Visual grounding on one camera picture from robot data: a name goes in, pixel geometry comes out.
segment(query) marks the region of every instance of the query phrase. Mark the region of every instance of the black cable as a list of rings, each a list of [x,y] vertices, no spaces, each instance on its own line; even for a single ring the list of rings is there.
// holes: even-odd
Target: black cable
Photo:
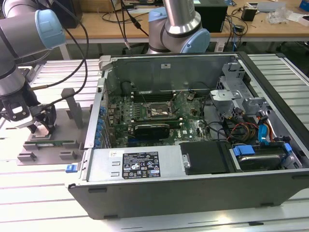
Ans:
[[[231,13],[231,15],[235,15],[235,14],[237,14],[238,12],[242,12],[242,11],[243,11],[243,8],[244,8],[244,7],[239,7],[239,8],[237,8],[237,9],[233,10],[232,13]]]
[[[241,18],[239,18],[237,16],[229,15],[229,17],[237,18],[238,20],[240,20],[241,22],[243,22],[246,25],[246,30],[243,31],[243,33],[238,34],[238,33],[234,32],[237,36],[239,36],[239,44],[237,46],[237,49],[239,49],[241,47],[241,44],[240,44],[241,43],[241,38],[248,32],[249,26],[248,26],[248,24],[244,20],[242,20]]]
[[[135,18],[141,17],[143,15],[147,15],[147,14],[149,14],[149,13],[139,14],[139,15],[135,16]],[[118,21],[112,21],[112,20],[104,18],[106,15],[109,15],[109,13],[105,13],[103,16],[100,16],[103,21],[106,21],[106,22],[109,22],[109,23],[118,23]],[[125,20],[125,23],[127,23],[127,22],[132,22],[132,21],[129,18],[129,19]]]
[[[232,23],[232,18],[231,18],[231,17],[229,17],[227,14],[226,14],[226,18],[227,18],[227,20],[228,20],[228,24],[230,25],[230,35],[228,36],[228,39],[227,39],[227,41],[226,41],[226,43],[225,43],[225,45],[224,45],[224,47],[223,47],[223,51],[226,49],[226,47],[227,47],[228,43],[230,42],[230,39],[231,39],[231,37],[232,37],[232,33],[233,33],[233,23]]]
[[[46,2],[47,2],[47,4],[48,4],[48,6],[51,8],[52,6],[51,6],[50,2],[49,2],[48,0],[46,0]],[[70,75],[68,75],[67,77],[65,77],[65,78],[63,78],[62,80],[60,80],[60,81],[58,81],[58,82],[55,82],[55,83],[53,83],[53,84],[49,84],[49,85],[42,86],[42,88],[40,88],[40,87],[31,88],[32,90],[53,87],[53,86],[59,85],[59,84],[65,82],[65,81],[67,81],[69,78],[71,78],[74,74],[76,74],[76,73],[78,72],[78,70],[81,68],[81,66],[82,66],[82,65],[85,63],[85,61],[86,61],[87,55],[84,56],[83,51],[82,51],[80,45],[77,43],[77,41],[75,40],[75,38],[73,37],[73,35],[72,35],[63,25],[62,25],[62,27],[63,27],[64,30],[69,34],[69,36],[72,38],[72,40],[73,40],[74,43],[77,45],[77,47],[79,48],[79,50],[82,52],[82,57],[83,57],[83,59],[82,59],[81,63],[77,66],[77,68],[76,68]]]
[[[124,29],[124,35],[126,39],[126,22],[125,22],[125,11],[124,11],[125,4],[122,0],[120,1],[120,5],[121,5],[121,14],[122,14],[122,22],[123,22],[122,27]]]
[[[140,29],[145,35],[147,35],[147,36],[149,37],[149,34],[148,34],[147,32],[145,32],[145,31],[141,28],[141,24],[136,20],[135,17],[133,17],[133,16],[129,13],[129,11],[128,11],[127,8],[126,8],[126,12],[127,12],[127,14],[129,15],[129,17],[130,17],[132,23],[134,24],[134,26],[135,26],[137,29]]]
[[[147,32],[145,32],[142,28],[140,28],[140,30],[141,30],[142,32],[144,32],[144,34],[147,35],[147,36],[149,37],[149,34],[148,34]]]
[[[103,95],[102,95],[102,101],[104,100],[105,93],[106,93],[106,92],[108,92],[108,91],[109,91],[110,93],[112,93],[112,91],[111,91],[111,90],[108,90],[108,89],[107,89],[107,90],[105,90],[105,91],[104,91],[104,93],[103,93]]]
[[[203,82],[203,81],[195,81],[195,82],[193,82],[193,83],[190,85],[189,90],[192,90],[194,84],[196,84],[196,83],[201,83],[201,84],[203,84],[204,86],[206,86],[209,90],[212,90],[212,88],[210,88],[210,87],[209,87],[205,82]]]
[[[125,40],[125,44],[127,43],[126,41],[126,38],[125,38],[125,35],[122,31],[122,28],[121,28],[121,25],[120,25],[120,21],[119,21],[119,18],[118,18],[118,14],[117,14],[117,11],[116,11],[116,8],[115,8],[115,5],[114,5],[114,2],[111,0],[111,3],[112,3],[112,8],[114,9],[114,12],[115,12],[115,15],[116,15],[116,18],[117,18],[117,22],[118,22],[118,25],[119,25],[119,29],[121,31],[121,34],[122,34],[122,38],[124,38]]]
[[[50,104],[47,104],[46,106],[44,106],[43,109],[46,109],[46,108],[48,108],[48,107],[50,107],[50,106],[52,106],[52,105],[54,105],[54,104],[56,104],[56,103],[58,103],[60,101],[63,101],[65,99],[67,99],[67,98],[73,97],[74,95],[80,93],[83,90],[83,88],[85,87],[86,82],[87,82],[87,78],[88,78],[88,66],[87,66],[87,61],[86,61],[86,59],[88,57],[88,51],[89,51],[89,36],[88,36],[88,32],[87,32],[86,28],[84,27],[84,25],[81,23],[81,21],[72,12],[70,12],[65,6],[63,6],[57,0],[54,0],[54,3],[56,3],[60,8],[62,8],[66,13],[68,13],[74,20],[76,20],[81,25],[81,27],[83,28],[83,30],[85,32],[87,49],[86,49],[86,55],[84,56],[83,50],[81,49],[80,45],[77,43],[77,41],[72,36],[72,34],[65,28],[65,30],[68,32],[69,36],[72,37],[73,41],[76,43],[76,45],[78,46],[78,48],[81,51],[81,54],[82,54],[82,57],[83,57],[83,60],[84,60],[84,65],[85,65],[85,78],[84,78],[84,82],[83,82],[82,86],[76,92],[74,92],[73,94],[69,94],[66,97],[60,98],[60,99],[58,99],[56,101],[53,101]]]

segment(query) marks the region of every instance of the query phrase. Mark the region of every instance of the power cable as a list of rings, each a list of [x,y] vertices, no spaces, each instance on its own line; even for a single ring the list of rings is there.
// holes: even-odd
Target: power cable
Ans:
[[[65,96],[63,98],[60,98],[60,99],[58,99],[56,101],[53,101],[50,104],[45,105],[43,109],[47,109],[48,107],[50,107],[50,106],[52,106],[52,105],[54,105],[54,104],[56,104],[56,103],[58,103],[60,101],[63,101],[65,99],[67,99],[67,98],[73,97],[76,94],[80,93],[83,90],[83,88],[85,87],[86,82],[87,82],[87,78],[88,78],[88,66],[87,66],[87,61],[86,61],[86,58],[88,57],[88,51],[89,51],[89,36],[88,36],[88,32],[87,32],[86,28],[84,27],[84,25],[81,23],[81,21],[72,12],[70,12],[65,6],[63,6],[57,0],[54,0],[54,3],[56,3],[60,8],[62,8],[66,13],[68,13],[72,18],[74,18],[74,20],[76,20],[81,25],[81,27],[83,28],[83,30],[85,32],[87,48],[86,48],[86,54],[84,55],[84,52],[81,49],[80,45],[77,43],[76,39],[73,37],[73,35],[66,28],[64,28],[66,30],[66,32],[69,34],[69,36],[73,39],[73,41],[75,42],[75,44],[77,45],[77,47],[79,48],[79,50],[80,50],[80,52],[82,54],[83,60],[82,60],[81,64],[79,65],[79,68],[84,63],[84,66],[85,66],[85,78],[84,78],[84,82],[83,82],[82,86],[75,93],[69,94],[69,95],[67,95],[67,96]],[[49,86],[55,86],[55,85],[58,85],[58,84],[60,84],[60,83],[62,83],[64,81],[65,80],[63,79],[63,80],[61,80],[61,81],[59,81],[57,83],[51,84]]]
[[[112,4],[112,8],[114,9],[114,12],[115,12],[115,15],[116,15],[117,23],[118,23],[119,29],[120,29],[120,31],[121,31],[122,38],[123,38],[124,41],[125,41],[125,45],[126,45],[126,47],[127,47],[129,50],[131,50],[130,44],[129,44],[129,42],[126,40],[126,37],[125,37],[125,35],[124,35],[124,32],[123,32],[123,30],[122,30],[122,28],[121,28],[120,21],[119,21],[119,18],[118,18],[118,14],[117,14],[117,11],[116,11],[116,8],[115,8],[115,5],[114,5],[113,0],[111,0],[111,4]]]

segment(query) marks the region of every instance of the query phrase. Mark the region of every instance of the wire bundle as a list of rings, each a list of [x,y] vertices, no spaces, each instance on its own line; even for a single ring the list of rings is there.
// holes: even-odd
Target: wire bundle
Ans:
[[[49,8],[51,8],[51,4],[48,0],[46,0],[46,3],[48,4]],[[64,30],[69,34],[69,36],[72,38],[72,40],[74,41],[74,43],[77,45],[78,49],[80,50],[81,54],[82,54],[82,61],[81,63],[77,66],[77,68],[70,74],[68,75],[67,77],[65,77],[64,79],[56,82],[56,83],[53,83],[53,84],[50,84],[50,85],[43,85],[43,86],[38,86],[38,87],[33,87],[31,88],[30,90],[37,90],[37,89],[45,89],[45,88],[49,88],[49,87],[53,87],[53,86],[56,86],[56,85],[59,85],[63,82],[65,82],[66,80],[68,80],[69,78],[71,78],[75,73],[77,73],[77,71],[81,68],[81,66],[84,64],[85,66],[85,78],[84,78],[84,82],[82,84],[82,86],[73,94],[70,94],[70,95],[67,95],[63,98],[60,98],[56,101],[53,101],[47,105],[45,105],[43,107],[43,110],[47,109],[48,107],[62,101],[62,100],[65,100],[67,98],[70,98],[70,97],[73,97],[75,96],[76,94],[80,93],[83,88],[85,87],[86,85],[86,82],[87,82],[87,78],[88,78],[88,66],[87,66],[87,57],[88,57],[88,51],[89,51],[89,36],[88,36],[88,33],[87,33],[87,30],[86,28],[84,27],[84,25],[81,23],[81,21],[71,12],[69,11],[65,6],[63,6],[60,2],[58,2],[57,0],[54,0],[54,3],[57,4],[61,9],[63,9],[67,14],[69,14],[72,18],[74,18],[74,20],[76,20],[80,25],[81,27],[83,28],[84,32],[85,32],[85,36],[86,36],[86,44],[87,44],[87,48],[86,48],[86,53],[84,54],[83,50],[81,49],[80,45],[77,43],[76,39],[74,38],[74,36],[66,29],[64,28]]]
[[[245,30],[244,30],[242,33],[239,33],[239,32],[237,32],[237,31],[235,30],[235,24],[233,23],[233,18],[236,18],[236,19],[238,19],[239,21],[241,21],[241,22],[243,22],[243,23],[245,24],[246,28],[245,28]],[[225,20],[226,20],[227,22],[229,22],[229,26],[230,26],[230,35],[229,35],[229,37],[228,37],[228,39],[227,39],[227,42],[226,42],[226,44],[225,44],[223,50],[226,49],[228,43],[230,42],[230,39],[232,38],[232,41],[233,41],[234,36],[237,35],[237,36],[239,36],[239,41],[238,41],[238,44],[236,44],[236,42],[233,41],[233,51],[234,51],[235,48],[239,49],[239,48],[241,47],[241,38],[248,32],[249,26],[248,26],[248,24],[247,24],[244,20],[242,20],[241,18],[239,18],[239,17],[237,17],[237,16],[234,16],[233,13],[232,13],[232,15],[226,14]]]

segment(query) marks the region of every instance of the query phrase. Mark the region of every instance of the metal bracket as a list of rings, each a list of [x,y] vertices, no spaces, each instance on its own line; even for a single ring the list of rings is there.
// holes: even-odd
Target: metal bracket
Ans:
[[[242,66],[237,63],[228,63],[225,64],[222,68],[224,75],[229,79],[243,79],[245,75],[245,70]]]
[[[247,115],[255,115],[265,104],[267,104],[265,98],[246,98],[242,102],[242,106]]]

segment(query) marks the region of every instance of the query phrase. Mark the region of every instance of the wooden desk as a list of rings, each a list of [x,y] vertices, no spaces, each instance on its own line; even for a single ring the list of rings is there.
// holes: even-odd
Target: wooden desk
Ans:
[[[287,8],[296,13],[306,14],[308,12],[302,11],[299,8],[300,0],[285,0]],[[228,7],[228,13],[231,14],[232,11],[238,7],[242,7],[248,0],[235,0],[237,3],[236,6]],[[253,41],[264,41],[264,42],[283,42],[283,41],[307,41],[309,40],[309,28],[296,23],[289,21],[288,23],[281,24],[270,24],[266,21],[266,13],[259,13],[255,16],[253,22],[248,23],[248,32],[243,36],[242,41],[244,42],[253,42]],[[235,16],[240,17],[241,13],[237,13]],[[148,32],[148,15],[145,14],[138,18],[140,20],[140,24],[142,28]],[[111,15],[110,20],[116,20],[115,15]],[[84,13],[82,22],[86,27],[90,43],[92,44],[104,44],[104,43],[123,43],[123,38],[119,29],[118,24],[109,23],[103,21],[98,13]],[[236,18],[233,19],[235,24],[243,24],[241,21]],[[83,29],[78,26],[75,29],[70,29],[72,35],[77,39],[79,43],[86,43],[85,34]],[[217,42],[215,51],[220,52],[223,50],[224,44],[227,41],[227,38],[230,34],[229,24],[225,22],[223,31],[221,33],[212,33],[211,41]],[[136,29],[132,23],[126,24],[126,36],[130,43],[147,43],[148,38],[145,34],[143,34],[140,30]],[[72,39],[67,35],[67,43],[74,43]],[[62,46],[61,48],[62,55],[64,59],[69,59],[69,53],[66,49],[66,46]]]

